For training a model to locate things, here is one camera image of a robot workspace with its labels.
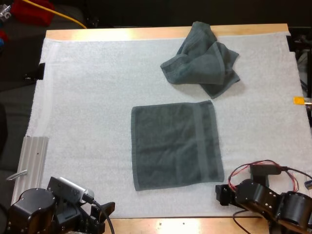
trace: gray towel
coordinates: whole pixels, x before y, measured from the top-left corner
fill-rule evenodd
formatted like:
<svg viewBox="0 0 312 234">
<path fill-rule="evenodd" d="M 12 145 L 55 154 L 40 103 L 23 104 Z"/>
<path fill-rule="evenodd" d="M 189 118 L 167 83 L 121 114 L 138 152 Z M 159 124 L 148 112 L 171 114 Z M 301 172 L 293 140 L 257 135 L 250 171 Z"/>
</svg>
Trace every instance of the gray towel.
<svg viewBox="0 0 312 234">
<path fill-rule="evenodd" d="M 224 180 L 210 101 L 134 107 L 131 137 L 137 191 Z"/>
<path fill-rule="evenodd" d="M 177 55 L 161 64 L 172 84 L 201 84 L 211 98 L 216 98 L 239 81 L 232 69 L 238 53 L 216 41 L 210 26 L 194 22 Z"/>
</svg>

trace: metal handle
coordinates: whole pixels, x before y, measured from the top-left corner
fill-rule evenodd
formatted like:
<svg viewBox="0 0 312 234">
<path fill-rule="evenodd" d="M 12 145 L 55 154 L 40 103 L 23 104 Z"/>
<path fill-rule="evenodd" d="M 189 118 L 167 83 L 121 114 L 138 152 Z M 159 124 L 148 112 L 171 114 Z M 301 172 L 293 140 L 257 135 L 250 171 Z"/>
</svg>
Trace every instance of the metal handle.
<svg viewBox="0 0 312 234">
<path fill-rule="evenodd" d="M 20 176 L 26 175 L 27 174 L 27 169 L 21 171 L 21 172 L 17 172 L 11 176 L 9 176 L 6 180 L 15 180 Z"/>
</svg>

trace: red wire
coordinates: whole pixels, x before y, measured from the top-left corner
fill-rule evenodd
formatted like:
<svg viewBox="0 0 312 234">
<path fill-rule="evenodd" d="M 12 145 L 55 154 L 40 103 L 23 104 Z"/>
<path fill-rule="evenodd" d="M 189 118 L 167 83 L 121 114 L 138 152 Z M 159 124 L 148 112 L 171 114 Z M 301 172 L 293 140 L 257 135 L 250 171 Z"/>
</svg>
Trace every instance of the red wire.
<svg viewBox="0 0 312 234">
<path fill-rule="evenodd" d="M 236 186 L 233 185 L 231 183 L 231 178 L 237 174 L 239 174 L 240 172 L 244 171 L 245 169 L 247 169 L 248 167 L 250 167 L 251 165 L 257 165 L 257 164 L 268 164 L 268 165 L 275 165 L 276 167 L 278 168 L 282 168 L 279 164 L 277 164 L 276 162 L 272 161 L 272 160 L 261 160 L 261 161 L 255 161 L 255 162 L 252 162 L 252 163 L 247 163 L 247 164 L 243 164 L 239 167 L 237 167 L 234 171 L 232 171 L 232 173 L 230 174 L 229 178 L 228 178 L 228 185 L 230 187 L 230 189 L 233 191 L 233 192 L 236 192 Z M 289 172 L 286 172 L 288 174 L 288 176 L 291 178 L 292 180 L 292 190 L 294 192 L 297 192 L 299 190 L 299 183 L 298 183 L 298 180 L 296 179 L 296 177 L 294 177 L 294 175 L 290 174 Z"/>
</svg>

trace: white terry cloth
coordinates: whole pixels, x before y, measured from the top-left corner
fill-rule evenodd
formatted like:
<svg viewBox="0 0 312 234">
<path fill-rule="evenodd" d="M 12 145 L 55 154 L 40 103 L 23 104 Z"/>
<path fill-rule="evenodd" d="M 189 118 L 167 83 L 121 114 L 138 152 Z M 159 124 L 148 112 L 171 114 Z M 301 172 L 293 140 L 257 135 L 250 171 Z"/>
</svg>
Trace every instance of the white terry cloth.
<svg viewBox="0 0 312 234">
<path fill-rule="evenodd" d="M 240 54 L 241 78 L 213 100 L 225 177 L 243 163 L 272 159 L 308 170 L 312 141 L 299 75 L 287 33 L 219 37 Z M 44 80 L 37 81 L 30 136 L 49 137 L 42 187 L 51 176 L 94 190 L 99 203 L 116 202 L 112 217 L 232 215 L 215 199 L 215 185 L 136 192 L 131 165 L 131 108 L 209 99 L 196 84 L 172 85 L 160 64 L 184 39 L 73 42 L 46 39 Z M 248 171 L 233 182 L 248 178 Z M 272 188 L 292 188 L 285 175 Z"/>
</svg>

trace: wooden table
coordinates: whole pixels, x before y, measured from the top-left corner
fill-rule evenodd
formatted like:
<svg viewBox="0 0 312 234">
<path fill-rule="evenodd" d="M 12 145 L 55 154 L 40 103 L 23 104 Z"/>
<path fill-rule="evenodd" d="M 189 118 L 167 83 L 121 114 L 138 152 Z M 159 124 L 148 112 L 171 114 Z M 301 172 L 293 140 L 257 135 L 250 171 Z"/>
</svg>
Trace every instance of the wooden table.
<svg viewBox="0 0 312 234">
<path fill-rule="evenodd" d="M 49 30 L 46 37 L 58 40 L 117 41 L 134 39 L 163 39 L 186 37 L 191 27 L 119 28 Z M 288 31 L 287 24 L 249 24 L 211 26 L 216 36 L 249 35 Z M 252 234 L 269 233 L 262 218 L 238 218 L 237 221 Z M 230 217 L 191 218 L 130 218 L 112 219 L 116 234 L 242 234 Z"/>
</svg>

